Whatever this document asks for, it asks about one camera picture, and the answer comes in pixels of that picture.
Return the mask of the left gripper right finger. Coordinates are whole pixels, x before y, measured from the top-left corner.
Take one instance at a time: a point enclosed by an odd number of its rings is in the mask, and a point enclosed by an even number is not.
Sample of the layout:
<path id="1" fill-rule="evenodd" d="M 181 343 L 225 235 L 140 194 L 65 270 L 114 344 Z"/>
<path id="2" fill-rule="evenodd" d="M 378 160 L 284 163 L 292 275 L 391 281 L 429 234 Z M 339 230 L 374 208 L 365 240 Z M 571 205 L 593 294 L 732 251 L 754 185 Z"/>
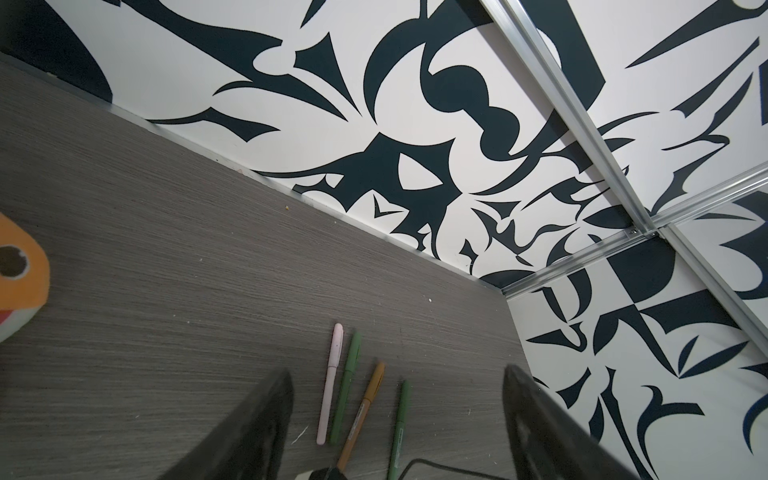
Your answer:
<path id="1" fill-rule="evenodd" d="M 634 479 L 532 377 L 505 367 L 503 410 L 519 479 Z"/>

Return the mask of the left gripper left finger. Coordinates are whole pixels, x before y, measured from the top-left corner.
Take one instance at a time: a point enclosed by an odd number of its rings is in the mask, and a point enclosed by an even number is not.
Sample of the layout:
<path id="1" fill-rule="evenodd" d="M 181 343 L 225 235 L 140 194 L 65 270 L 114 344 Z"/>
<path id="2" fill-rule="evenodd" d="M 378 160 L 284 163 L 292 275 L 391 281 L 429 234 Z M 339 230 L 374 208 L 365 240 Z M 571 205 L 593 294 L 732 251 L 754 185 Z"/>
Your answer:
<path id="1" fill-rule="evenodd" d="M 259 382 L 163 479 L 275 479 L 294 403 L 292 378 L 278 368 Z"/>

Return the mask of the pink pen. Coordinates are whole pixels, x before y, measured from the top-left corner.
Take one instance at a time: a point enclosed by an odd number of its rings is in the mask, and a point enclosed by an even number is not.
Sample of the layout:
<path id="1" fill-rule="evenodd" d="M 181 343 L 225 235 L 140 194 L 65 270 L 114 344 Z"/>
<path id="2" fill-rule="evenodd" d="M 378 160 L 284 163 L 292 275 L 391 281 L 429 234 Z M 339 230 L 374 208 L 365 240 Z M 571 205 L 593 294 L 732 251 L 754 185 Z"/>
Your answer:
<path id="1" fill-rule="evenodd" d="M 336 374 L 336 367 L 329 366 L 327 368 L 316 435 L 317 445 L 324 445 L 326 443 Z"/>

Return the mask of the orange pen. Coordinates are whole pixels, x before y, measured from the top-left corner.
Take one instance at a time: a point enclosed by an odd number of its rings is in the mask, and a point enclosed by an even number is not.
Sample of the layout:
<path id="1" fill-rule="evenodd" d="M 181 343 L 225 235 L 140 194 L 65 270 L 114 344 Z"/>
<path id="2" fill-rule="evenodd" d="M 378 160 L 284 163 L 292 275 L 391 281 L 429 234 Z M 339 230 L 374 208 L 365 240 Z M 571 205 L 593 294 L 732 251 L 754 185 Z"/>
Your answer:
<path id="1" fill-rule="evenodd" d="M 353 449 L 356 445 L 356 442 L 363 428 L 364 422 L 369 413 L 370 406 L 371 406 L 371 401 L 368 399 L 364 399 L 359 406 L 356 417 L 350 428 L 349 434 L 346 438 L 345 444 L 341 450 L 341 454 L 336 464 L 336 468 L 341 473 L 345 472 L 347 465 L 351 459 Z"/>

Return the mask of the light green pen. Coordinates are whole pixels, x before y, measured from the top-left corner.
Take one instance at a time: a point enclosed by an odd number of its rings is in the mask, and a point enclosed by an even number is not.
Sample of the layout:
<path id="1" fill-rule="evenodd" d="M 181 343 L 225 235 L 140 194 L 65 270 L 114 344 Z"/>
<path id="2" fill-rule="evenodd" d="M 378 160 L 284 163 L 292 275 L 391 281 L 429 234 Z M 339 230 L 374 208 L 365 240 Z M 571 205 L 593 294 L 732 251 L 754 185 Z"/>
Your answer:
<path id="1" fill-rule="evenodd" d="M 354 378 L 354 373 L 345 371 L 342 377 L 341 387 L 337 399 L 335 414 L 329 436 L 329 443 L 336 445 L 341 438 L 341 429 L 344 420 L 344 414 L 347 406 L 350 387 Z"/>

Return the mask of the orange pen cap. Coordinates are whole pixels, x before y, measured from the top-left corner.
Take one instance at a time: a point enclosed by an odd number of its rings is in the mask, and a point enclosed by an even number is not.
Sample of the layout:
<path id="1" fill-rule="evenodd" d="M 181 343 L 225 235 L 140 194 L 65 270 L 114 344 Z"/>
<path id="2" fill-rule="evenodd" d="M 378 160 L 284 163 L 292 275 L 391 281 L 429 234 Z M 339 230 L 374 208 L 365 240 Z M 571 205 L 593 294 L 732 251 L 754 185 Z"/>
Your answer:
<path id="1" fill-rule="evenodd" d="M 372 403 L 375 400 L 377 393 L 380 389 L 385 371 L 386 371 L 386 363 L 378 362 L 374 368 L 374 371 L 370 377 L 368 386 L 365 390 L 365 393 L 363 396 L 364 401 L 367 401 L 368 403 Z"/>

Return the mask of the dark green pen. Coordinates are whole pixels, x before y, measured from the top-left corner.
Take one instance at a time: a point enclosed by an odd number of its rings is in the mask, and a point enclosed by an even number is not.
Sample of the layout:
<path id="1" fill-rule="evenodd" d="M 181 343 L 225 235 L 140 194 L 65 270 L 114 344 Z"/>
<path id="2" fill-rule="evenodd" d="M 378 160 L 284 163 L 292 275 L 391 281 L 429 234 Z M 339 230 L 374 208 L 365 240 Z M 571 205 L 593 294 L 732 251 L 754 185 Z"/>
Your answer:
<path id="1" fill-rule="evenodd" d="M 388 480 L 397 480 L 399 476 L 399 463 L 402 452 L 402 445 L 404 440 L 405 423 L 398 421 L 394 428 L 391 452 L 389 459 L 389 466 L 387 472 Z"/>

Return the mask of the light green pen cap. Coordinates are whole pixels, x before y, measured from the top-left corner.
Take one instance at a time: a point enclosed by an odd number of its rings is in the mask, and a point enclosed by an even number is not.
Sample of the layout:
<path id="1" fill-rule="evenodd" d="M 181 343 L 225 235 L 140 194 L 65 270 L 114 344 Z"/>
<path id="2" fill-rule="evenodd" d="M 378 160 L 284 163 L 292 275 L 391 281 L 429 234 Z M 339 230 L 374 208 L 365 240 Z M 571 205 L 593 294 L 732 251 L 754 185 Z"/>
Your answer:
<path id="1" fill-rule="evenodd" d="M 360 347 L 361 347 L 362 335 L 359 331 L 356 331 L 351 338 L 348 355 L 345 362 L 344 377 L 353 378 L 357 370 L 359 361 Z"/>

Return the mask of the dark green pen cap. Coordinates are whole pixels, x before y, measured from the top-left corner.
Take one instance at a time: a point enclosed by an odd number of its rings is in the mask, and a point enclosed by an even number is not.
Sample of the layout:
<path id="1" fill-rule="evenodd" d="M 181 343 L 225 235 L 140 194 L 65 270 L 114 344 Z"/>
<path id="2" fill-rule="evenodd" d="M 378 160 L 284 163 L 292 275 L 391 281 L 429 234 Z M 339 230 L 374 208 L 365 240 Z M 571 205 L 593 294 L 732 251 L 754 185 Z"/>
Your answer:
<path id="1" fill-rule="evenodd" d="M 396 415 L 396 426 L 404 427 L 407 421 L 412 394 L 412 384 L 409 380 L 403 380 L 400 385 L 400 396 Z"/>

